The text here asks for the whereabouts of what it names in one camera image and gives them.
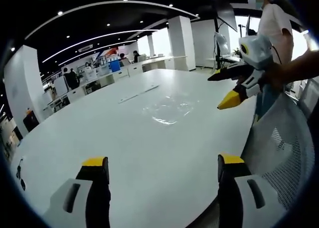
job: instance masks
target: white column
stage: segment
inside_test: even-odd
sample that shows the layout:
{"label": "white column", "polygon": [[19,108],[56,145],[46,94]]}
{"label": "white column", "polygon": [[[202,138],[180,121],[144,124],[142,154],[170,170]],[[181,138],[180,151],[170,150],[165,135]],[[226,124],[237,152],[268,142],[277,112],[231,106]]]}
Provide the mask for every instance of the white column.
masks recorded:
{"label": "white column", "polygon": [[148,41],[149,41],[149,46],[150,46],[150,54],[151,54],[151,57],[153,57],[155,52],[154,52],[154,43],[153,43],[152,35],[148,35]]}
{"label": "white column", "polygon": [[169,22],[169,37],[171,51],[174,57],[186,56],[186,59],[175,59],[176,70],[193,70],[195,65],[195,51],[190,19],[187,17],[174,17]]}
{"label": "white column", "polygon": [[43,118],[41,82],[37,51],[22,46],[4,67],[4,85],[10,110],[22,136],[28,131],[23,123],[28,109],[34,111],[39,122]]}

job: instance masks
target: air conditioning vent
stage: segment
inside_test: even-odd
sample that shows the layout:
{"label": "air conditioning vent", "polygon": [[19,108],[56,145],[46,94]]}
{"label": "air conditioning vent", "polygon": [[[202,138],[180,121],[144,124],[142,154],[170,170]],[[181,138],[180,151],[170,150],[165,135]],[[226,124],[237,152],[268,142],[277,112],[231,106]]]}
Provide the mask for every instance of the air conditioning vent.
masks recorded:
{"label": "air conditioning vent", "polygon": [[80,48],[78,51],[79,51],[79,52],[85,52],[85,51],[87,51],[87,50],[89,50],[89,49],[91,49],[91,48],[93,48],[93,45],[89,45],[89,46]]}

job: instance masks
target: ceiling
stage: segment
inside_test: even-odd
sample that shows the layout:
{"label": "ceiling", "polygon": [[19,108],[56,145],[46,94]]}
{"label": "ceiling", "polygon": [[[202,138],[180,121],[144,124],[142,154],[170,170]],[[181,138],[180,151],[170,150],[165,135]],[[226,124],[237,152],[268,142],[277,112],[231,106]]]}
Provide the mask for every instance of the ceiling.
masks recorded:
{"label": "ceiling", "polygon": [[[90,6],[76,10],[75,8],[98,2],[116,1],[116,0],[3,0],[2,6],[8,11],[3,18],[6,26],[2,27],[6,31],[6,38],[2,39],[2,50],[8,51],[5,47],[5,42],[11,39],[11,44],[17,49],[25,44],[37,49],[39,68],[45,73],[45,77],[49,74],[58,71],[58,64],[79,55],[76,50],[93,45],[92,49],[107,46],[110,44],[123,42],[132,35],[124,33],[119,35],[106,36],[95,39],[86,43],[82,43],[73,48],[70,48],[55,57],[42,63],[51,55],[60,50],[72,46],[76,43],[91,39],[97,36],[102,36],[110,33],[144,29],[147,26],[163,20],[158,26],[153,28],[160,29],[166,25],[165,20],[177,15],[187,16],[190,19],[196,19],[192,14],[199,14],[201,19],[213,18],[212,11],[213,0],[129,0],[119,3],[101,4]],[[173,4],[173,8],[177,8],[188,12],[177,11],[170,7],[163,7],[151,4],[130,3],[132,1],[145,1],[168,6]],[[229,2],[246,3],[247,0],[229,0]],[[30,35],[37,27],[56,17],[53,21],[41,27],[39,30]],[[140,37],[147,35],[147,32],[140,34]],[[12,52],[7,52],[7,61]]]}

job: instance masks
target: oval conference table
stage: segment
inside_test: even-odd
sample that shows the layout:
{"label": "oval conference table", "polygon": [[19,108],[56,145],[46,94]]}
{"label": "oval conference table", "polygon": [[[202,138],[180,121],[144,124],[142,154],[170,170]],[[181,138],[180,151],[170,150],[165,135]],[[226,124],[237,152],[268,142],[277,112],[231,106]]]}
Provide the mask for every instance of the oval conference table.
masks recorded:
{"label": "oval conference table", "polygon": [[[112,228],[184,228],[218,192],[217,156],[240,156],[256,98],[217,105],[236,85],[207,75],[158,69],[81,98],[50,116],[21,142],[11,172],[43,215],[50,197],[82,162],[106,156]],[[22,190],[15,177],[20,159]]]}

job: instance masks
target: face mask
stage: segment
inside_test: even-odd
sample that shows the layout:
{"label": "face mask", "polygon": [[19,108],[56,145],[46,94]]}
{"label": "face mask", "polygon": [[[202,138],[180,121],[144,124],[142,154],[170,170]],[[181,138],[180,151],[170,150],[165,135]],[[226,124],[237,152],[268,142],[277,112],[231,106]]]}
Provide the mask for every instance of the face mask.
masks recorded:
{"label": "face mask", "polygon": [[261,9],[264,5],[264,0],[248,0],[249,4],[253,4],[256,9]]}

